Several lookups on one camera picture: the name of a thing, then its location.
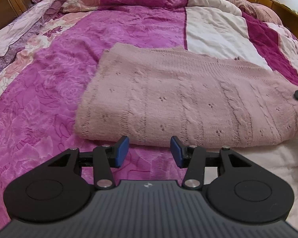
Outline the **pink knitted cardigan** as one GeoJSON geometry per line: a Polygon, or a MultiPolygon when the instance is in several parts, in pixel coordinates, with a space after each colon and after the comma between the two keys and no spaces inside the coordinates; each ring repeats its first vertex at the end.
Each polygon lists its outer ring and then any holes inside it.
{"type": "Polygon", "coordinates": [[[103,52],[74,129],[145,146],[167,147],[172,136],[206,148],[277,145],[298,136],[296,90],[244,60],[118,43],[103,52]]]}

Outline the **magenta patchwork quilt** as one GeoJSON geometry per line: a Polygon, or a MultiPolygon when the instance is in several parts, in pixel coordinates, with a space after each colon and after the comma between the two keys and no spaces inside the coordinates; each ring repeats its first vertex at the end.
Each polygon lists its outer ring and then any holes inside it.
{"type": "Polygon", "coordinates": [[[181,46],[279,71],[298,85],[298,40],[224,0],[62,0],[55,18],[29,38],[0,73],[0,229],[15,178],[77,145],[77,105],[104,50],[118,42],[141,48],[181,46]]]}

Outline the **lilac pillow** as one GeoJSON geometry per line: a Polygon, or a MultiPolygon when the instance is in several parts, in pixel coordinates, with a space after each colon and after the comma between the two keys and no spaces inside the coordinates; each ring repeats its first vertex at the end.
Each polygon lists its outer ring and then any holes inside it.
{"type": "Polygon", "coordinates": [[[39,0],[0,30],[0,72],[25,48],[29,38],[38,34],[43,24],[54,18],[64,2],[65,0],[39,0]]]}

